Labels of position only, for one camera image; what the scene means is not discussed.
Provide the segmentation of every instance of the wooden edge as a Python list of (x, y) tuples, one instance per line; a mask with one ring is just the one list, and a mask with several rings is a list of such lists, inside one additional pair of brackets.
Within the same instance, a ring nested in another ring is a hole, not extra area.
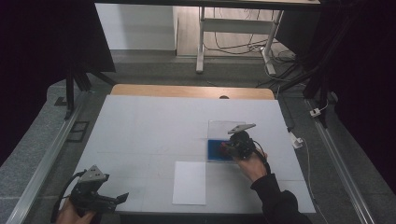
[(118, 84), (111, 95), (139, 95), (219, 99), (275, 100), (269, 89)]

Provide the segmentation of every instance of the blue object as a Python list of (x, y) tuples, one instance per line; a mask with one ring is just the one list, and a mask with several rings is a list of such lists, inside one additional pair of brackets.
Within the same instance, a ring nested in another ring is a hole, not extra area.
[(232, 161), (233, 157), (221, 149), (221, 143), (228, 140), (207, 140), (207, 159), (209, 161)]

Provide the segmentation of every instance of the sleeve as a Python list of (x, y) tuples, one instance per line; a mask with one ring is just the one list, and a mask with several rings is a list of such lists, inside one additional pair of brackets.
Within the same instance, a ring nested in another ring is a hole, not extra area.
[(298, 211), (294, 194), (288, 190), (280, 191), (275, 174), (259, 178), (250, 188), (256, 190), (262, 200), (262, 212), (269, 223), (312, 223), (307, 216)]

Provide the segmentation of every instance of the power plug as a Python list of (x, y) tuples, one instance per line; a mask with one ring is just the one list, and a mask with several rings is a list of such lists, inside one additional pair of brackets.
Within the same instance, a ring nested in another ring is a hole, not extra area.
[(309, 113), (311, 114), (312, 118), (317, 117), (320, 115), (320, 110), (318, 108), (315, 108), (311, 111), (309, 111)]
[(294, 149), (297, 149), (297, 148), (303, 146), (302, 138), (297, 138), (292, 132), (289, 132), (289, 136), (290, 136), (291, 144), (293, 145)]

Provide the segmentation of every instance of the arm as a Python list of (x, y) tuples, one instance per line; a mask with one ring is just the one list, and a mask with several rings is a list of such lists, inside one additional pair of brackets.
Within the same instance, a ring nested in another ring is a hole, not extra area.
[(262, 200), (262, 212), (269, 223), (311, 223), (307, 216), (298, 211), (294, 194), (288, 190), (280, 191), (275, 174), (266, 173), (262, 161), (256, 154), (253, 153), (248, 160), (234, 159), (253, 182), (250, 188), (256, 190)]

